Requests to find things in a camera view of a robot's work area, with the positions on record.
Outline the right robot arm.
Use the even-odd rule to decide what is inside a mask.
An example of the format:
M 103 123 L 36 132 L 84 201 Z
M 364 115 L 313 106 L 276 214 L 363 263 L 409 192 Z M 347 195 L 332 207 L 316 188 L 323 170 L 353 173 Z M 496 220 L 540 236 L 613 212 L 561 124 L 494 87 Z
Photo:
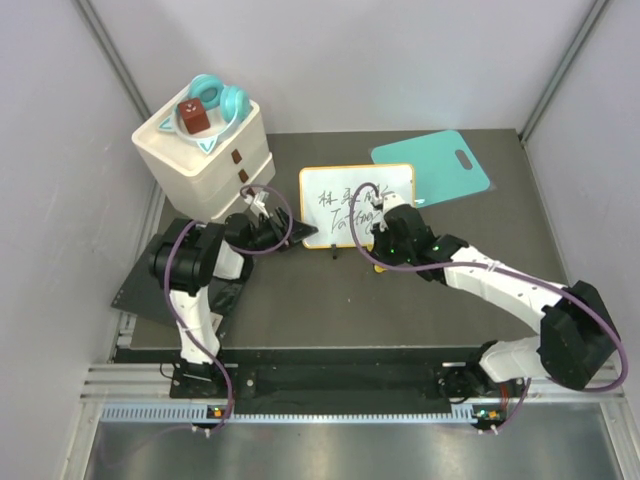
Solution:
M 418 210 L 397 195 L 372 203 L 371 255 L 382 267 L 418 274 L 472 294 L 526 324 L 533 336 L 489 341 L 472 357 L 466 380 L 487 396 L 503 382 L 547 377 L 583 390 L 616 350 L 619 338 L 592 285 L 547 283 L 492 260 L 453 235 L 435 235 Z

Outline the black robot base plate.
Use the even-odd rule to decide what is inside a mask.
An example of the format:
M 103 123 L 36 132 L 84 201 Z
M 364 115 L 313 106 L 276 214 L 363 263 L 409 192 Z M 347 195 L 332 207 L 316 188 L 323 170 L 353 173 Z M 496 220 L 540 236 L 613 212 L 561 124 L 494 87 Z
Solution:
M 474 397 L 512 393 L 480 372 L 468 349 L 229 349 L 225 371 L 174 362 L 173 399 L 226 400 L 259 415 L 447 413 Z

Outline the yellow-framed whiteboard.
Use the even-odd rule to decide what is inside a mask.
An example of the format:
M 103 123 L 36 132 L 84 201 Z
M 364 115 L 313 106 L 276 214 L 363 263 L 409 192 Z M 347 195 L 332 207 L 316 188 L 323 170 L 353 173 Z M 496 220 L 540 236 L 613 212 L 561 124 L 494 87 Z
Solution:
M 415 172 L 409 164 L 307 167 L 299 172 L 302 221 L 318 229 L 303 241 L 307 249 L 351 248 L 350 204 L 355 190 L 366 182 L 384 196 L 415 200 Z

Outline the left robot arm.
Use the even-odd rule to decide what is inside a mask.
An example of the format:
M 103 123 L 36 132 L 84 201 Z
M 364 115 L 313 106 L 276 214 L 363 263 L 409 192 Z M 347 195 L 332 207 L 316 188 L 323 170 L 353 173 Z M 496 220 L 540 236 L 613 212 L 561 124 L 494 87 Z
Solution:
M 211 281 L 242 282 L 256 253 L 285 251 L 318 232 L 278 207 L 272 214 L 260 213 L 256 221 L 244 213 L 231 214 L 223 223 L 177 218 L 151 243 L 149 272 L 176 320 L 181 359 L 199 365 L 191 381 L 203 395 L 220 394 L 227 382 L 225 370 L 213 363 L 220 340 L 209 304 Z

